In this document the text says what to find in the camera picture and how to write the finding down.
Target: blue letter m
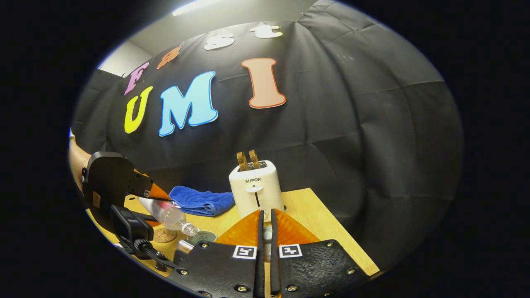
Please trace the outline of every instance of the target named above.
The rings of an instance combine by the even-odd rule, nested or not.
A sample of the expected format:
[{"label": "blue letter m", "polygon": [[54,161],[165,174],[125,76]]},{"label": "blue letter m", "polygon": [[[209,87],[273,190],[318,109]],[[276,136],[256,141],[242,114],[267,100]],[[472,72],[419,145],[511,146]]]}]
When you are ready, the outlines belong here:
[{"label": "blue letter m", "polygon": [[188,124],[191,126],[198,126],[217,119],[217,111],[211,106],[210,94],[210,83],[214,76],[214,71],[196,76],[191,81],[185,96],[182,96],[177,86],[169,87],[160,94],[160,98],[163,100],[162,126],[158,135],[163,137],[175,131],[171,117],[175,120],[176,125],[182,129],[190,107],[191,116],[188,119]]}]

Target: white toaster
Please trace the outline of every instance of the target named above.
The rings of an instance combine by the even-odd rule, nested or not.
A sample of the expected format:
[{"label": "white toaster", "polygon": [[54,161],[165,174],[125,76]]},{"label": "white toaster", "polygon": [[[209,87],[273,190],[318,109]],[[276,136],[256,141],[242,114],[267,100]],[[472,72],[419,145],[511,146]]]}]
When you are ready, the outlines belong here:
[{"label": "white toaster", "polygon": [[261,209],[264,211],[263,221],[270,222],[271,209],[284,210],[278,172],[268,160],[260,161],[258,169],[254,169],[252,163],[248,165],[250,170],[240,171],[237,166],[228,176],[237,211],[244,218]]}]

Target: yellow letter u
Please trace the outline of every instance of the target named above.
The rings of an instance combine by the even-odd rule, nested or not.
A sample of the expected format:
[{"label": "yellow letter u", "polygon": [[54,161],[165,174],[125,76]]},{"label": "yellow letter u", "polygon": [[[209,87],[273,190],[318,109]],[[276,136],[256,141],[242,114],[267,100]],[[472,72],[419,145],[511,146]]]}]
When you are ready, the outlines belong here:
[{"label": "yellow letter u", "polygon": [[138,115],[136,116],[136,119],[133,120],[133,110],[134,110],[134,104],[138,100],[138,96],[135,96],[133,99],[129,101],[127,104],[127,112],[125,113],[125,132],[130,134],[134,132],[138,126],[142,123],[142,119],[144,119],[145,114],[145,105],[147,104],[147,97],[149,96],[149,92],[153,89],[153,86],[147,87],[144,91],[140,94],[140,107],[138,109]]}]

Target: orange plastic part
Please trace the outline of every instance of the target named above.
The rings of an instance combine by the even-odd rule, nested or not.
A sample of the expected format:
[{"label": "orange plastic part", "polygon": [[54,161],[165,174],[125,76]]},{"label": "orange plastic part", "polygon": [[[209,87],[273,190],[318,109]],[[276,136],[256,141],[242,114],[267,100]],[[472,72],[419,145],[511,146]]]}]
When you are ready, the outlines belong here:
[{"label": "orange plastic part", "polygon": [[320,240],[294,218],[278,209],[274,209],[278,223],[278,245],[307,244]]},{"label": "orange plastic part", "polygon": [[217,238],[216,242],[230,245],[258,246],[258,220],[260,218],[260,211],[258,209],[245,216]]},{"label": "orange plastic part", "polygon": [[[162,188],[160,188],[158,185],[156,185],[154,183],[153,183],[153,186],[151,186],[151,192],[149,193],[149,197],[150,198],[157,198],[157,199],[164,199],[164,200],[171,201],[171,198],[169,197],[169,195]],[[159,223],[159,222],[153,222],[153,221],[146,221],[146,222],[152,227],[156,227],[156,226],[161,225],[161,223]]]}]

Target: coaster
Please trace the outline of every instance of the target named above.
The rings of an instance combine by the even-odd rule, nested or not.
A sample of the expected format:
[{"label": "coaster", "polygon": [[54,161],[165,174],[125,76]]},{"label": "coaster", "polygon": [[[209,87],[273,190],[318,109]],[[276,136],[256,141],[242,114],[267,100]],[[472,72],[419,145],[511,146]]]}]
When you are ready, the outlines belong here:
[{"label": "coaster", "polygon": [[160,228],[155,231],[153,240],[158,243],[168,243],[176,238],[176,231],[170,231],[166,228]]}]

